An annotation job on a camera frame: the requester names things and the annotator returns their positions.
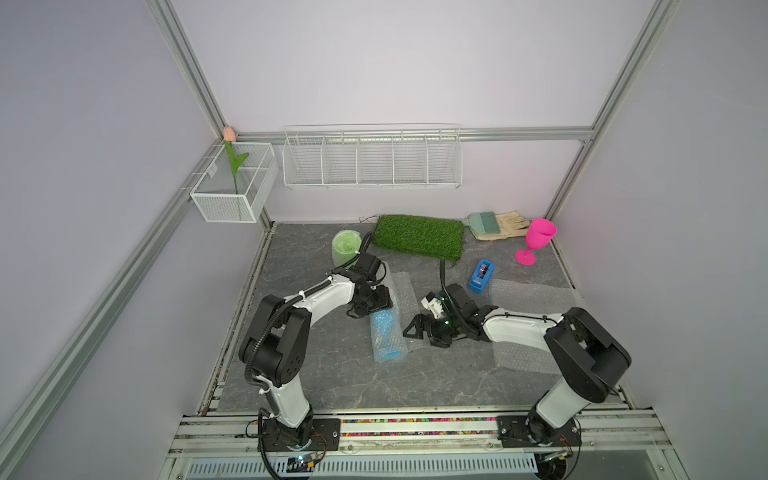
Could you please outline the blue plastic wine glass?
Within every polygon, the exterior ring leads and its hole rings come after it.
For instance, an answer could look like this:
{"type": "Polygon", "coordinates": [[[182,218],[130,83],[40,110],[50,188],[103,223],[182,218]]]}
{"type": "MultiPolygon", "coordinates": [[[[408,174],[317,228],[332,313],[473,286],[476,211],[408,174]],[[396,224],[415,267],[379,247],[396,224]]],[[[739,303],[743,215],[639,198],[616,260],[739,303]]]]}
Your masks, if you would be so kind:
{"type": "Polygon", "coordinates": [[[374,361],[385,363],[402,360],[403,347],[393,311],[384,310],[372,314],[370,326],[374,361]]]}

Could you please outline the blue tape dispenser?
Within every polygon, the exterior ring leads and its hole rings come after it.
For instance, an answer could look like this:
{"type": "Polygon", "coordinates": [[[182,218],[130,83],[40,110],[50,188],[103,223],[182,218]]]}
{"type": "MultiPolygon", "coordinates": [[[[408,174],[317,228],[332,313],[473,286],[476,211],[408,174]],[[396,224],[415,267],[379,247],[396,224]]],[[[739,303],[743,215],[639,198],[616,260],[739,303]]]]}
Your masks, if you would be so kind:
{"type": "Polygon", "coordinates": [[[470,277],[468,289],[478,294],[483,293],[491,281],[494,270],[495,264],[492,261],[481,259],[470,277]]]}

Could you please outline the bubble wrap sheet stack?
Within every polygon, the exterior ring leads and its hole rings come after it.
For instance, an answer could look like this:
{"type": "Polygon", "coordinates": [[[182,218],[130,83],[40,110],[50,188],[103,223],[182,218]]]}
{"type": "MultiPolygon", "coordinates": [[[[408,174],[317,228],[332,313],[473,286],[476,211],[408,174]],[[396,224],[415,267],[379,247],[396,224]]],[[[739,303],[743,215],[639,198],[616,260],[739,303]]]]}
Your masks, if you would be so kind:
{"type": "MultiPolygon", "coordinates": [[[[511,280],[492,280],[489,298],[492,305],[528,314],[560,314],[571,307],[586,308],[584,299],[575,289],[511,280]]],[[[504,342],[494,343],[493,353],[499,367],[560,376],[552,354],[541,349],[504,342]]]]}

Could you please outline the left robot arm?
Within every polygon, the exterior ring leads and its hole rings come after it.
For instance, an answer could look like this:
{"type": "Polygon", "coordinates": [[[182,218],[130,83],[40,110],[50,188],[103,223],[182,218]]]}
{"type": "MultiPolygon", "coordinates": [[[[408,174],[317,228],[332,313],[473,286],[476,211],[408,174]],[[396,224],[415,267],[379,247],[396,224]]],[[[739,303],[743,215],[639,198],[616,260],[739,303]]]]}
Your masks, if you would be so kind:
{"type": "Polygon", "coordinates": [[[270,405],[270,417],[259,424],[275,429],[291,448],[308,445],[313,436],[314,413],[300,380],[311,327],[340,307],[359,319],[393,306],[383,285],[386,265],[368,251],[373,238],[367,232],[353,258],[319,283],[291,296],[263,297],[238,348],[245,382],[270,405]]]}

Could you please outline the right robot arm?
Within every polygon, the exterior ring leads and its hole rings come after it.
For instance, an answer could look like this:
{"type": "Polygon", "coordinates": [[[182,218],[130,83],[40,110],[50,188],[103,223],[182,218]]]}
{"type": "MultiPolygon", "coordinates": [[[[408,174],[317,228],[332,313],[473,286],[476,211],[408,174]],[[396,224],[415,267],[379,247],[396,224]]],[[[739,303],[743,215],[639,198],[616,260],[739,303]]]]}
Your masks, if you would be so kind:
{"type": "Polygon", "coordinates": [[[440,290],[423,299],[423,311],[403,329],[403,336],[428,339],[439,348],[471,339],[549,353],[560,379],[527,415],[499,417],[499,439],[512,446],[579,446],[577,415],[613,392],[632,364],[629,352],[583,308],[544,315],[479,307],[462,286],[445,283],[444,260],[439,274],[440,290]]]}

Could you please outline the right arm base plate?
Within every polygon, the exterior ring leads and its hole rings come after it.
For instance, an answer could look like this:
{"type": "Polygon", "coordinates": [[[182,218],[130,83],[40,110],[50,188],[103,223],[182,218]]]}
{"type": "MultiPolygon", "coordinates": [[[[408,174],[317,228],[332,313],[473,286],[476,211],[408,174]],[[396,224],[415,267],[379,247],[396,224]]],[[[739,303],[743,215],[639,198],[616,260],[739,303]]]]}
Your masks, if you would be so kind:
{"type": "Polygon", "coordinates": [[[580,428],[576,419],[569,419],[562,427],[552,427],[535,416],[501,415],[497,417],[498,439],[504,448],[523,447],[580,447],[580,428]]]}

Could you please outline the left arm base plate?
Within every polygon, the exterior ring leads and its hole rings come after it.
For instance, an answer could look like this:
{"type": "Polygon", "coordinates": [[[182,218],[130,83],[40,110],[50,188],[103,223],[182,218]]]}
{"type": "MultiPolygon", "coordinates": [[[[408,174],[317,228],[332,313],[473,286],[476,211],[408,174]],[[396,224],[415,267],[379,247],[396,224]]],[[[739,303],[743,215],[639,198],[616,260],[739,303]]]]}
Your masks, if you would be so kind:
{"type": "Polygon", "coordinates": [[[264,419],[256,431],[266,452],[337,451],[341,440],[339,418],[313,418],[289,428],[276,418],[264,419]]]}

